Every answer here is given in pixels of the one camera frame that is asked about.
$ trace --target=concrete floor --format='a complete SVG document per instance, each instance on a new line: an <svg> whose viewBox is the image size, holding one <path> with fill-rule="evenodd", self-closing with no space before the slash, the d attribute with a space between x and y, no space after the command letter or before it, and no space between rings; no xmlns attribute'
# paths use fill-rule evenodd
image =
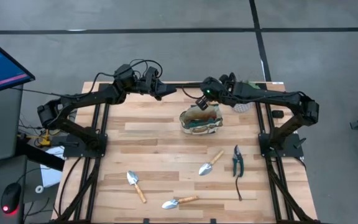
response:
<svg viewBox="0 0 358 224"><path fill-rule="evenodd" d="M358 1L257 0L256 5L261 27L358 27ZM0 0L0 30L253 25L245 0ZM263 38L272 80L320 104L319 123L299 131L307 138L305 162L319 219L358 223L358 131L349 127L358 119L358 32L264 33ZM134 58L160 62L163 81L229 72L242 80L264 80L254 33L0 35L0 45L36 76L25 85L31 90L78 93L96 73L113 72ZM36 108L52 98L24 93L25 123L39 126ZM36 200L32 211L47 197L54 201L57 191L35 195L40 183L40 174L29 174L25 200ZM26 223L46 222L50 214Z"/></svg>

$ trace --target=black metal frame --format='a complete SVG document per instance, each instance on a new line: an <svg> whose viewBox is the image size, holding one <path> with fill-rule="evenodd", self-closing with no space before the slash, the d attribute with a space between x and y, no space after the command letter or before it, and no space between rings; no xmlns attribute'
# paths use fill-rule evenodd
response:
<svg viewBox="0 0 358 224"><path fill-rule="evenodd" d="M182 88L182 87L183 88L199 88L200 87L200 83L175 83L173 85L177 88ZM260 103L255 103L255 104L256 104L260 133L266 133ZM100 105L95 106L94 116L93 116L93 120L92 120L93 128L96 128L96 125L98 122L99 107L100 107ZM269 127L270 127L270 129L272 129L274 127L274 123L273 123L270 105L266 105L266 110L267 110ZM105 134L105 132L106 132L108 113L109 113L109 105L105 105L104 112L103 112L103 120L102 120L102 124L101 124L101 133L102 134ZM282 223L282 224L284 224L284 223L315 223L314 220L312 220L310 217L308 217L303 212L303 210L298 206L298 204L295 202L293 197L288 192L287 182L285 180L284 167L283 167L281 158L276 157L276 162L277 162L277 167L278 167L278 176L273 169L271 157L265 157L265 161L266 161L266 166L267 166L269 186L270 186L270 191L272 194L272 203L273 203L273 209L274 209L276 222ZM93 214L93 206L94 206L94 200L95 200L95 195L96 195L96 184L97 184L97 179L98 179L98 174L99 174L100 163L101 163L101 158L100 157L96 158L93 170L92 170L91 174L89 175L89 177L87 178L86 176L88 175L90 159L85 160L83 173L81 176L81 186L80 186L79 192L76 195L76 197L73 199L70 206L64 211L62 216L57 218L56 220L54 220L54 223L65 223L65 224L91 223L90 220L92 219L92 214ZM278 189L281 191L281 193L284 196L285 210L287 212L287 217L288 217L287 220L282 219L282 214L280 212L280 205L278 203L278 195L277 195L276 186L278 187ZM90 195L89 195L88 208L86 210L86 218L84 220L80 220L82 198L89 187L91 187L91 191L90 191ZM294 221L294 216L293 216L292 210L295 211L295 213L298 215L298 217L301 221ZM69 217L71 216L71 214L73 212L75 212L74 220L68 221ZM148 224L149 219L145 218L143 223ZM211 223L216 223L216 219L211 219Z"/></svg>

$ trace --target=pruners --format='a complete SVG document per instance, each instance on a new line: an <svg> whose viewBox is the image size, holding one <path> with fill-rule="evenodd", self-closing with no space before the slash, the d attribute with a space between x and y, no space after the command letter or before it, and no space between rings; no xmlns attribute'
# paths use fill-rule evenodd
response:
<svg viewBox="0 0 358 224"><path fill-rule="evenodd" d="M239 146L236 145L234 147L234 156L233 156L233 177L236 176L237 173L237 163L240 163L240 174L239 177L242 177L244 174L244 161L242 160L241 152Z"/></svg>

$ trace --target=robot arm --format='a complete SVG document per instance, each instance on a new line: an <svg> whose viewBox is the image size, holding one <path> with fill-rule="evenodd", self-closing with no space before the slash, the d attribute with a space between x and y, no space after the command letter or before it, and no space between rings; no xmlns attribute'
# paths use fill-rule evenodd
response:
<svg viewBox="0 0 358 224"><path fill-rule="evenodd" d="M208 77L200 87L204 96L198 99L196 104L202 110L208 106L208 101L217 101L229 106L260 102L290 108L294 116L280 128L275 128L270 132L270 143L273 147L280 148L285 138L303 125L311 126L318 122L319 104L299 91L280 92L255 89L248 83L237 82L233 73L229 76L222 75L219 80Z"/></svg>
<svg viewBox="0 0 358 224"><path fill-rule="evenodd" d="M127 93L148 94L156 100L176 92L176 88L166 85L158 79L158 70L150 67L145 75L138 78L130 65L124 64L117 69L114 82L104 90L82 95L67 95L60 99L49 101L39 106L37 112L41 124L46 129L61 129L80 138L89 148L99 145L98 134L91 127L82 127L69 119L68 115L77 108L107 103L121 104L125 101Z"/></svg>

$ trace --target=wooden table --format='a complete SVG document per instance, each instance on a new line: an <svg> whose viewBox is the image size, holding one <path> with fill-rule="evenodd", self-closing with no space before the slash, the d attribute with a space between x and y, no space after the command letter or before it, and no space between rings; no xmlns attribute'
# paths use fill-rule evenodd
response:
<svg viewBox="0 0 358 224"><path fill-rule="evenodd" d="M91 82L84 84L88 92ZM269 90L283 91L283 83L267 83ZM199 89L187 89L193 96L201 96ZM136 222L144 218L159 223L218 223L275 222L265 160L260 155L257 135L259 124L255 106L246 113L236 113L229 106L220 105L223 127L206 136L184 134L180 129L179 114L194 104L181 90L162 101L151 96L130 94L125 103L110 107L107 134L108 148L101 161L98 188L92 222ZM99 127L103 115L101 106ZM288 108L283 119L275 119L276 126L291 117ZM91 126L94 106L81 108L76 122ZM269 130L265 108L266 130ZM238 201L235 177L232 176L234 146L238 144L244 158L245 172L239 178L243 201ZM223 156L215 163L213 171L198 175L202 164L211 160L220 150ZM64 180L75 158L66 161ZM313 199L305 168L293 158L283 158L288 188L295 200L311 217L316 218ZM69 178L63 197L65 208L77 194L83 159ZM139 176L139 186L147 203L143 204L134 186L126 179L126 172L133 170ZM277 190L283 218L286 218L282 195ZM200 196L200 200L164 210L162 204L173 198ZM88 195L85 196L81 217L85 217Z"/></svg>

